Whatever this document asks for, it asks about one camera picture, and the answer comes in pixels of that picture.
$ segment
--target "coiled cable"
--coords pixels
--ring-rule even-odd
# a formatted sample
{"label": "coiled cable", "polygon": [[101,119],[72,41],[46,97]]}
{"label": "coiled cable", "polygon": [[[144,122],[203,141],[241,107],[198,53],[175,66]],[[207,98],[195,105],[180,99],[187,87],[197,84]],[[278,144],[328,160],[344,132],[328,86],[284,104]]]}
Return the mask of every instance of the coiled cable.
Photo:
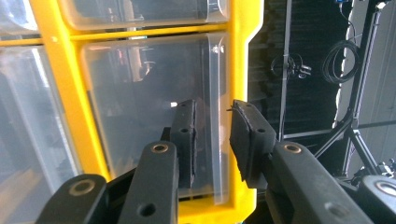
{"label": "coiled cable", "polygon": [[[340,75],[335,74],[335,60],[340,51],[344,52],[344,49],[350,49],[355,57],[355,64],[353,68],[347,74],[341,73]],[[326,56],[324,63],[321,67],[322,74],[326,81],[334,84],[344,83],[352,79],[360,68],[361,60],[359,58],[358,47],[349,40],[342,40],[332,46],[329,54]]]}

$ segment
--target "transparent plastic panel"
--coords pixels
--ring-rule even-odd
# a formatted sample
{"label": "transparent plastic panel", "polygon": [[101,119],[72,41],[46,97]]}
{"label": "transparent plastic panel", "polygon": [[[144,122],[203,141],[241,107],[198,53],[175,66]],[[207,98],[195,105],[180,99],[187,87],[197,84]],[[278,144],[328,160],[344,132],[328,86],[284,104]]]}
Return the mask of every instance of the transparent plastic panel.
{"label": "transparent plastic panel", "polygon": [[0,35],[38,34],[28,0],[0,0]]}
{"label": "transparent plastic panel", "polygon": [[63,12],[78,30],[221,22],[228,0],[62,0]]}
{"label": "transparent plastic panel", "polygon": [[79,173],[42,47],[0,48],[0,223],[35,221]]}
{"label": "transparent plastic panel", "polygon": [[144,146],[171,127],[177,103],[194,99],[197,171],[179,196],[228,200],[230,113],[226,34],[102,42],[82,51],[86,82],[111,174],[135,168]]}

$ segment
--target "plastic compartment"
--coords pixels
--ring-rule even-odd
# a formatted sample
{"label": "plastic compartment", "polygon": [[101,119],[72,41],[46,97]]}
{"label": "plastic compartment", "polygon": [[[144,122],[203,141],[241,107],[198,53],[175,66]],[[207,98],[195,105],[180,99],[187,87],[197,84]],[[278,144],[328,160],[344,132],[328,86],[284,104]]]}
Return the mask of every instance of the plastic compartment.
{"label": "plastic compartment", "polygon": [[79,173],[42,47],[0,48],[0,223],[35,221]]}
{"label": "plastic compartment", "polygon": [[227,21],[228,0],[62,0],[77,30]]}
{"label": "plastic compartment", "polygon": [[102,42],[82,50],[86,83],[113,177],[135,168],[161,138],[174,105],[197,102],[197,174],[180,197],[228,200],[230,108],[224,33]]}
{"label": "plastic compartment", "polygon": [[0,0],[0,35],[36,35],[37,24],[29,1]]}

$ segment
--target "screw hole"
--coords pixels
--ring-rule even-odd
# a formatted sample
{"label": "screw hole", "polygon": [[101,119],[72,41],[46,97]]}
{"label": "screw hole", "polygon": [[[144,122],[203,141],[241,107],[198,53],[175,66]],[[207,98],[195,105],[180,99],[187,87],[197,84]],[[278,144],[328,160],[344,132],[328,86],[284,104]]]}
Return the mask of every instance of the screw hole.
{"label": "screw hole", "polygon": [[82,179],[74,183],[70,189],[69,194],[73,196],[81,196],[91,192],[95,187],[95,182],[91,179]]}
{"label": "screw hole", "polygon": [[385,181],[378,181],[375,183],[376,187],[380,189],[382,192],[387,193],[393,197],[396,197],[396,186],[385,182]]}
{"label": "screw hole", "polygon": [[151,151],[154,153],[163,153],[165,151],[168,150],[168,146],[167,145],[156,145],[154,146]]}
{"label": "screw hole", "polygon": [[150,217],[155,213],[155,205],[153,203],[140,205],[137,213],[142,217]]}
{"label": "screw hole", "polygon": [[324,207],[337,217],[345,217],[349,214],[348,210],[341,204],[325,203]]}
{"label": "screw hole", "polygon": [[285,145],[284,148],[291,153],[300,153],[301,149],[295,145]]}

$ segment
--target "metal stand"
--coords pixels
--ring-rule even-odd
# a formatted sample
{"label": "metal stand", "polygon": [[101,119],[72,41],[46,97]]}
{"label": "metal stand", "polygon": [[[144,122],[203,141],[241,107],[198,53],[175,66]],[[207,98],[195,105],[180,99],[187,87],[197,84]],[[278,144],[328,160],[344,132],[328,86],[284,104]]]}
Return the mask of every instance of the metal stand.
{"label": "metal stand", "polygon": [[370,65],[370,58],[373,51],[375,34],[378,26],[379,17],[381,15],[382,8],[388,1],[381,0],[370,0],[367,9],[367,16],[364,23],[361,47],[359,55],[363,58],[361,65],[361,72],[358,76],[354,77],[352,93],[349,101],[349,107],[344,118],[338,123],[338,125],[329,133],[326,140],[320,145],[318,150],[315,152],[315,157],[319,158],[327,149],[342,136],[348,137],[346,142],[346,154],[344,157],[344,165],[342,173],[347,173],[347,164],[352,154],[352,146],[357,149],[361,159],[371,175],[380,175],[380,171],[375,163],[373,156],[370,153],[369,148],[365,145],[361,135],[359,133],[359,115],[361,111],[361,99],[364,92],[364,85],[367,78],[367,73]]}

